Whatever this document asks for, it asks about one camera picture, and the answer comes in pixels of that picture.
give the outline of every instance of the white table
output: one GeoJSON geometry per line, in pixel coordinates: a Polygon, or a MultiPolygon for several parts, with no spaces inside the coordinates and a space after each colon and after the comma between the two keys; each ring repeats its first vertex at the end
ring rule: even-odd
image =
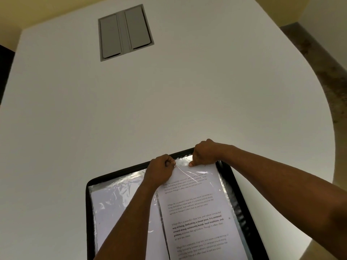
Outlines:
{"type": "MultiPolygon", "coordinates": [[[[206,138],[332,181],[314,72],[254,0],[107,0],[23,31],[0,110],[0,258],[85,259],[85,186],[206,138]],[[97,19],[144,4],[154,45],[100,62],[97,19]]],[[[241,175],[270,259],[310,238],[241,175]]]]}

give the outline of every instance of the white paper sheet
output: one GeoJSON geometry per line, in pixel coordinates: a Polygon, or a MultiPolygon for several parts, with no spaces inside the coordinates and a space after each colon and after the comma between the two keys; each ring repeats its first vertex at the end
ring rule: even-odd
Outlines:
{"type": "MultiPolygon", "coordinates": [[[[91,193],[97,238],[96,252],[129,205],[142,180],[143,175],[110,184],[91,193]]],[[[156,197],[153,197],[151,203],[146,259],[169,260],[156,197]]]]}
{"type": "Polygon", "coordinates": [[[158,199],[171,260],[247,260],[215,164],[176,166],[158,199]]]}

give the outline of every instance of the stained floor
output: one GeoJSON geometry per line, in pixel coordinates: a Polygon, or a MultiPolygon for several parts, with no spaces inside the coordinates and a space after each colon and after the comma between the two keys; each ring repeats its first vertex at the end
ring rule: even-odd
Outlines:
{"type": "MultiPolygon", "coordinates": [[[[316,73],[330,107],[336,144],[333,183],[347,191],[347,72],[300,26],[281,27],[284,34],[306,58],[316,73]]],[[[323,247],[312,241],[301,260],[335,260],[323,247]]]]}

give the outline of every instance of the person's right arm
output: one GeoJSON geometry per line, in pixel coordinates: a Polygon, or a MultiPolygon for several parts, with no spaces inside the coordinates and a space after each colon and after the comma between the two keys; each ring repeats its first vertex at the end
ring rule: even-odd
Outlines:
{"type": "Polygon", "coordinates": [[[235,168],[296,227],[338,259],[347,259],[347,192],[303,170],[210,139],[195,146],[189,165],[216,161],[235,168]]]}

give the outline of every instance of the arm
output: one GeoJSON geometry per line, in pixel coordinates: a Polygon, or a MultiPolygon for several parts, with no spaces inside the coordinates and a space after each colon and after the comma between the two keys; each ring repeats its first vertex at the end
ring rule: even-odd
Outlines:
{"type": "Polygon", "coordinates": [[[208,139],[190,166],[224,161],[289,221],[338,259],[347,259],[347,192],[310,173],[208,139]]]}
{"type": "Polygon", "coordinates": [[[156,189],[170,178],[175,164],[167,154],[151,160],[143,182],[94,260],[145,260],[151,201],[156,189]]]}

